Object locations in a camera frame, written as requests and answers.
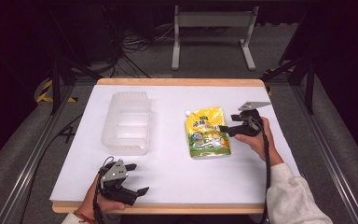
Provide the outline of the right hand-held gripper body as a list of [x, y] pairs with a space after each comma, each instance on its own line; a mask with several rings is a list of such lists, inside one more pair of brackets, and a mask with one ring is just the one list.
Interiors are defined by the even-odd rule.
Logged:
[[256, 136], [264, 127], [258, 108], [270, 105], [269, 102], [245, 102], [239, 107], [240, 120], [245, 126], [244, 135]]

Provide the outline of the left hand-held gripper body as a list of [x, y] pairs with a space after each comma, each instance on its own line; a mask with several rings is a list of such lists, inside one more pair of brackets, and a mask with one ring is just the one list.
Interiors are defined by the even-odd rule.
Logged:
[[126, 189], [122, 183], [128, 177], [128, 171], [122, 159], [111, 161], [100, 169], [99, 190], [105, 199], [127, 205], [134, 205], [137, 192]]

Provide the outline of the yellow spouted drink pouch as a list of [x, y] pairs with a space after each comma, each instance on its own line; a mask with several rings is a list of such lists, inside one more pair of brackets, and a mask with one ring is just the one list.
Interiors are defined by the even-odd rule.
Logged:
[[220, 106], [202, 108], [186, 115], [187, 144], [192, 159], [231, 155], [229, 136], [220, 130], [226, 125]]

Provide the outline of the person's right hand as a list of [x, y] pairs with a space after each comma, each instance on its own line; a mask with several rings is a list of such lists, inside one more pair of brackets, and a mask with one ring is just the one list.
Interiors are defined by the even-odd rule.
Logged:
[[247, 144], [262, 161], [266, 159], [266, 147], [268, 147], [269, 163], [271, 166], [283, 163], [283, 159], [277, 151], [272, 132], [269, 127], [269, 120], [262, 117], [264, 132], [259, 133], [257, 136], [251, 137], [243, 134], [236, 134], [234, 138], [244, 144]]

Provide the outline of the person's left hand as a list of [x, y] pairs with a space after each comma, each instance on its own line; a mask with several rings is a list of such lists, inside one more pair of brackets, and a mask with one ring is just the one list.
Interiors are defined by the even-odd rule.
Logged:
[[112, 212], [114, 210], [124, 210], [126, 205], [124, 203], [109, 201], [101, 195], [97, 195], [98, 175], [95, 176], [93, 183], [90, 185], [82, 204], [77, 208], [77, 211], [89, 219], [94, 219], [93, 199], [97, 197], [97, 204], [100, 206], [103, 213]]

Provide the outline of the translucent plastic container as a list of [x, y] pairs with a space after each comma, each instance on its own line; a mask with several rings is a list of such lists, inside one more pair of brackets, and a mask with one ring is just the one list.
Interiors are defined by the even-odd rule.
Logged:
[[114, 93], [103, 126], [102, 143], [112, 155], [145, 155], [150, 119], [151, 102], [144, 91]]

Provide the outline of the black tape cross mark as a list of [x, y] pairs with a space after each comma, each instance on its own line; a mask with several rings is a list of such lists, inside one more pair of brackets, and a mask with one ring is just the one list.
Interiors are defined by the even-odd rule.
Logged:
[[74, 136], [76, 133], [74, 132], [73, 126], [65, 127], [62, 131], [59, 132], [59, 136], [64, 137], [64, 143], [68, 144], [71, 140], [71, 137]]

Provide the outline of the black metal stand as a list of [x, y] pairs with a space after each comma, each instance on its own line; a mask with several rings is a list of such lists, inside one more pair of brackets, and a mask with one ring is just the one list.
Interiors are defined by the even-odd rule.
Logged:
[[291, 86], [298, 86], [303, 79], [306, 79], [305, 106], [308, 112], [313, 114], [312, 102], [315, 66], [312, 58], [302, 57], [294, 59], [270, 72], [265, 73], [260, 79], [263, 82], [267, 82], [290, 68], [293, 68], [293, 72], [288, 78], [288, 82]]
[[68, 9], [63, 6], [47, 7], [48, 17], [51, 19], [52, 28], [50, 29], [49, 41], [51, 47], [51, 79], [53, 93], [53, 107], [51, 114], [57, 114], [62, 107], [62, 91], [76, 84], [76, 73], [73, 68], [78, 70], [86, 77], [94, 80], [102, 78], [97, 72], [90, 70], [79, 58], [83, 52], [80, 37], [75, 28]]

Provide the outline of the white metal stand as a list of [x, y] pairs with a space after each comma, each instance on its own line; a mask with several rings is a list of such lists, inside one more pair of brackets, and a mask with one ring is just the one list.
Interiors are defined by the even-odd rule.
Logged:
[[259, 7], [244, 11], [181, 11], [179, 6], [174, 9], [174, 43], [172, 50], [172, 70], [179, 69], [180, 63], [180, 29], [193, 27], [244, 27], [245, 37], [239, 43], [242, 54], [251, 71], [255, 70], [255, 62], [249, 49], [250, 39], [255, 27]]

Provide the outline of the yellow black hazard tape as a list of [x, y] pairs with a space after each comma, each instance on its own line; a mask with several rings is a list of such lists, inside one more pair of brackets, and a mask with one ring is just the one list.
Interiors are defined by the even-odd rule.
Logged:
[[41, 92], [36, 97], [36, 101], [40, 102], [49, 102], [52, 103], [54, 101], [52, 96], [48, 95], [49, 89], [52, 87], [52, 80], [50, 78], [47, 79], [46, 83], [43, 85]]

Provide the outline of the aluminium floor rail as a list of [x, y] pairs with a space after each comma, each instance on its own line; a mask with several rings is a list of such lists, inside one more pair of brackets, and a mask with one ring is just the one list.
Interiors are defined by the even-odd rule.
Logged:
[[351, 190], [347, 178], [339, 167], [337, 160], [335, 159], [334, 154], [331, 151], [330, 146], [328, 145], [326, 139], [323, 136], [322, 130], [317, 123], [317, 120], [309, 112], [305, 104], [305, 94], [298, 86], [293, 86], [292, 92], [296, 97], [296, 100], [298, 101], [303, 113], [305, 114], [306, 120], [312, 130], [312, 133], [315, 136], [316, 141], [318, 142], [324, 163], [328, 169], [330, 176], [332, 177], [332, 180], [337, 188], [340, 198], [351, 217], [352, 223], [358, 224], [358, 202], [355, 199], [355, 196]]
[[60, 102], [57, 105], [55, 112], [48, 117], [41, 135], [39, 136], [27, 162], [22, 168], [15, 185], [7, 197], [7, 200], [0, 212], [0, 224], [8, 224], [14, 214], [14, 211], [19, 205], [24, 192], [27, 190], [28, 185], [34, 176], [37, 164], [43, 157], [44, 150], [47, 148], [48, 140], [51, 136], [52, 130], [57, 123], [61, 112], [63, 111], [64, 103], [70, 97], [73, 88], [73, 86], [62, 87], [62, 91], [60, 92], [59, 96]]

